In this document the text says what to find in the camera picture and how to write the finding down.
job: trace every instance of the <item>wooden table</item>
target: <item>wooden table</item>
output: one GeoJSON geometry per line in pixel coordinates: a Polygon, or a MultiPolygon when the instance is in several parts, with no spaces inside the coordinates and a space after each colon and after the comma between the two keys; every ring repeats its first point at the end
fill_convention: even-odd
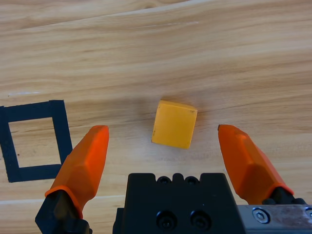
{"type": "MultiPolygon", "coordinates": [[[[96,234],[112,233],[129,173],[226,173],[222,123],[247,132],[312,202],[312,1],[175,2],[0,3],[0,104],[64,100],[73,146],[93,125],[110,127],[97,197],[84,209],[96,234]],[[198,108],[189,150],[151,143],[160,99],[198,108]]],[[[50,118],[10,128],[20,166],[59,163],[50,118]]],[[[52,180],[9,183],[0,159],[0,233],[38,234],[52,180]]]]}

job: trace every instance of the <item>black tape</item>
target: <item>black tape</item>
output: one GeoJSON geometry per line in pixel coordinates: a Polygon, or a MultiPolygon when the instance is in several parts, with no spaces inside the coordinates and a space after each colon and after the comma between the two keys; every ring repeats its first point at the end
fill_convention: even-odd
{"type": "Polygon", "coordinates": [[[0,145],[9,182],[55,178],[61,164],[19,167],[9,122],[52,117],[61,164],[73,150],[63,100],[0,107],[0,145]]]}

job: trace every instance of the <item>wooden block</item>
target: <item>wooden block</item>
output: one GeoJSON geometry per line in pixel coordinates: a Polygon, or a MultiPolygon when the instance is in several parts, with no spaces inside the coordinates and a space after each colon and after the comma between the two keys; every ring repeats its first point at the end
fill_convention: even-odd
{"type": "Polygon", "coordinates": [[[156,113],[152,142],[182,149],[191,145],[197,109],[161,100],[156,113]]]}

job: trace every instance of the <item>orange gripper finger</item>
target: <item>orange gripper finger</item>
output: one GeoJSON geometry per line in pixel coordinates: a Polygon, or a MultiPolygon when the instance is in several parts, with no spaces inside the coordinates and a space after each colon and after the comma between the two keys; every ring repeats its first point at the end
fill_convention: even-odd
{"type": "Polygon", "coordinates": [[[219,125],[220,148],[235,192],[249,204],[262,204],[277,187],[293,195],[267,156],[232,125],[219,125]]]}
{"type": "Polygon", "coordinates": [[[64,190],[73,201],[79,217],[87,201],[98,191],[104,170],[109,132],[107,126],[94,126],[64,161],[49,194],[64,190]]]}

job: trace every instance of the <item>screw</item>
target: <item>screw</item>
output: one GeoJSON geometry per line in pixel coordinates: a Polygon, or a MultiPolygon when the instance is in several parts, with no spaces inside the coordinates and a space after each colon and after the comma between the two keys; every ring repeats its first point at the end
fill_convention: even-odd
{"type": "Polygon", "coordinates": [[[185,178],[185,181],[189,184],[189,185],[195,185],[195,184],[198,184],[199,181],[196,177],[194,176],[189,176],[189,177],[186,177],[185,178]]]}
{"type": "Polygon", "coordinates": [[[191,224],[197,230],[204,232],[210,229],[211,219],[204,211],[193,211],[191,213],[191,224]]]}
{"type": "Polygon", "coordinates": [[[253,210],[253,216],[259,223],[266,224],[270,222],[269,214],[263,209],[255,208],[253,210]]]}
{"type": "Polygon", "coordinates": [[[172,231],[176,223],[176,216],[171,211],[158,212],[156,224],[162,231],[172,231]]]}
{"type": "Polygon", "coordinates": [[[306,213],[307,213],[309,218],[312,218],[312,208],[307,208],[306,213]]]}

